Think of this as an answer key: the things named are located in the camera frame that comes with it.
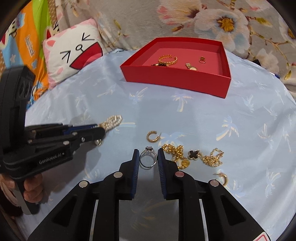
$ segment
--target flower center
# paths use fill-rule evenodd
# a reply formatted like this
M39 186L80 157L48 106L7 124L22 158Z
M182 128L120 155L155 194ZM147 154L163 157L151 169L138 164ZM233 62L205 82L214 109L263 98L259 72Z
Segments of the flower center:
M232 32L234 30L235 23L232 18L226 16L217 19L219 27L222 28L225 32Z
M187 17L189 18L195 18L195 16L199 13L200 11L197 8L189 8L189 15Z
M296 39L291 29L288 29L288 35L290 36L291 39Z

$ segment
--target blue fabric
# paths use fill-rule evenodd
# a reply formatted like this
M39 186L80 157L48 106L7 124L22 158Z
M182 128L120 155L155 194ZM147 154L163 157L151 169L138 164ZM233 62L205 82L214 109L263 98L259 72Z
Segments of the blue fabric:
M184 145L209 155L225 152L213 168L198 159L185 172L208 182L223 172L226 189L275 241L296 211L296 103L279 79L227 52L232 74L226 99L177 88L126 82L119 68L134 52L105 55L46 92L28 111L26 125L100 123L123 117L103 144L82 145L72 161L44 173L45 199L34 216L17 223L26 237L81 180L96 182L152 144ZM178 240L178 203L164 201L157 165L139 170L135 199L120 202L121 240Z

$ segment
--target pillow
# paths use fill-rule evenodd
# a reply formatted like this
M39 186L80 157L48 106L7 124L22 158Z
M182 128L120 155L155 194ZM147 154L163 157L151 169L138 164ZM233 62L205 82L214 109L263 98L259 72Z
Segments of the pillow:
M74 25L43 41L49 89L103 55L94 19Z

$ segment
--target gold chain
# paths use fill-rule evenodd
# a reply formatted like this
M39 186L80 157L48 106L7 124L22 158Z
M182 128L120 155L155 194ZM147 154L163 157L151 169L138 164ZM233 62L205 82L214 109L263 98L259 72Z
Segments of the gold chain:
M218 148L212 150L209 156L204 156L201 152L198 152L198 156L200 157L202 162L211 167L218 167L223 163L220 161L220 158L223 156L223 154L224 152L219 150Z
M180 146L177 146L177 148L176 148L171 144L164 144L161 147L163 149L163 151L165 151L166 153L169 153L173 156L171 161L176 163L178 160L182 160L181 166L180 167L178 166L178 169L185 169L190 164L190 162L187 160L187 158L184 157L184 155L183 155L183 147L184 146L180 145Z

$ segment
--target colorful blanket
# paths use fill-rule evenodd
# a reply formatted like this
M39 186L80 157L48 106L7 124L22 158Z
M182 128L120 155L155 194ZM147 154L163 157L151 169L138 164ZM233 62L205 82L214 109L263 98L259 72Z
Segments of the colorful blanket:
M32 0L1 38L0 75L17 65L27 65L36 75L27 108L48 89L42 42L58 32L54 0Z

